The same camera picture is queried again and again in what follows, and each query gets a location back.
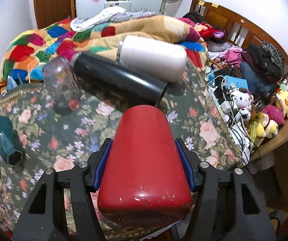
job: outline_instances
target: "colorful patchwork blanket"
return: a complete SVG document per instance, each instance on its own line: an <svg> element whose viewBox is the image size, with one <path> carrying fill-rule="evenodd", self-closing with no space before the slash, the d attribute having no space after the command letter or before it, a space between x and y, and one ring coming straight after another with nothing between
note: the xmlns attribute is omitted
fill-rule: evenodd
<svg viewBox="0 0 288 241"><path fill-rule="evenodd" d="M72 19L56 22L41 30L25 31L8 46L0 67L0 87L8 76L42 81L42 68L50 60L64 56L69 61L76 52L91 51L116 60L119 42L127 35L182 43L196 67L206 62L206 45L197 43L199 34L188 24L169 16L154 16L121 23L103 23L83 32L70 28Z"/></svg>

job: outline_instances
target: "wooden headboard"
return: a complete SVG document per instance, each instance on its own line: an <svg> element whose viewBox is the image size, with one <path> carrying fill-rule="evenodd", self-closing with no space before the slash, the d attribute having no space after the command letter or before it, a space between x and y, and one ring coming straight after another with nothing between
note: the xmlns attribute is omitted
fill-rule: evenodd
<svg viewBox="0 0 288 241"><path fill-rule="evenodd" d="M243 49L246 48L250 43L255 43L258 45L262 45L262 41L268 41L272 45L275 46L284 56L285 62L285 77L288 76L288 55L283 50L283 48L278 44L276 40L272 38L267 32L262 30L260 27L252 23L250 20L245 17L225 8L217 4L213 4L210 2L204 2L201 0L192 0L192 4L189 11L198 11L201 13L208 23L217 25L218 27L225 29L225 33L229 35L233 30L233 27L239 25L239 28L236 32L236 35L232 38L227 38L227 41L236 45L236 41L238 40L241 30L243 33L247 31L247 34L244 38L244 41L241 45Z"/></svg>
<svg viewBox="0 0 288 241"><path fill-rule="evenodd" d="M242 48L246 48L250 43L262 45L262 41L268 41L274 45L284 56L285 62L285 77L288 80L288 55L283 48L274 40L267 32L260 27L246 19L245 17L217 4L210 2L204 2L201 0L192 0L192 4L189 11L198 11L205 17L208 23L217 25L218 27L225 29L227 34L227 41L239 45ZM273 151L283 143L288 141L288 120L285 125L279 130L276 137L269 140L265 144L261 144L259 151L261 156ZM251 156L251 160L259 157L258 152L254 152Z"/></svg>

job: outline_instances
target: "silver bolt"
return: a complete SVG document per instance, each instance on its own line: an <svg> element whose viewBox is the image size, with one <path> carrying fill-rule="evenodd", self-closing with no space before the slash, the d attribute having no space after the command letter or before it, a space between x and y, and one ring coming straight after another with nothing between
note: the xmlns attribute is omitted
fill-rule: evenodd
<svg viewBox="0 0 288 241"><path fill-rule="evenodd" d="M54 169L52 169L52 168L48 168L48 169L46 169L46 175L50 175L50 174L52 174L54 172Z"/></svg>
<svg viewBox="0 0 288 241"><path fill-rule="evenodd" d="M237 175L242 175L242 174L243 174L243 170L241 170L240 168L234 169L234 172L235 172Z"/></svg>
<svg viewBox="0 0 288 241"><path fill-rule="evenodd" d="M80 168L85 168L85 167L88 166L88 163L87 163L86 161L82 161L82 162L80 162L80 163L78 164L78 166L79 166Z"/></svg>
<svg viewBox="0 0 288 241"><path fill-rule="evenodd" d="M209 164L207 162L203 161L203 162L200 163L200 166L202 168L208 168Z"/></svg>

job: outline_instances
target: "gray pillow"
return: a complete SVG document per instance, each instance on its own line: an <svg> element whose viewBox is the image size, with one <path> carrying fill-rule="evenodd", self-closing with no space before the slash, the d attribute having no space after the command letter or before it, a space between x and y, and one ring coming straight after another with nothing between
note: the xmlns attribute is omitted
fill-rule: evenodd
<svg viewBox="0 0 288 241"><path fill-rule="evenodd" d="M229 42L226 43L215 43L212 41L206 42L208 50L212 52L223 52L229 48L231 48L233 45Z"/></svg>

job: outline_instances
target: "red cup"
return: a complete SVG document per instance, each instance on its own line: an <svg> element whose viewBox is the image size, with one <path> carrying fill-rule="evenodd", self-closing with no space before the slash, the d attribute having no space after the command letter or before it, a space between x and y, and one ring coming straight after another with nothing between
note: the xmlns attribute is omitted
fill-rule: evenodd
<svg viewBox="0 0 288 241"><path fill-rule="evenodd" d="M128 226L162 226L184 218L191 202L165 114L148 105L127 110L119 121L98 194L103 216Z"/></svg>

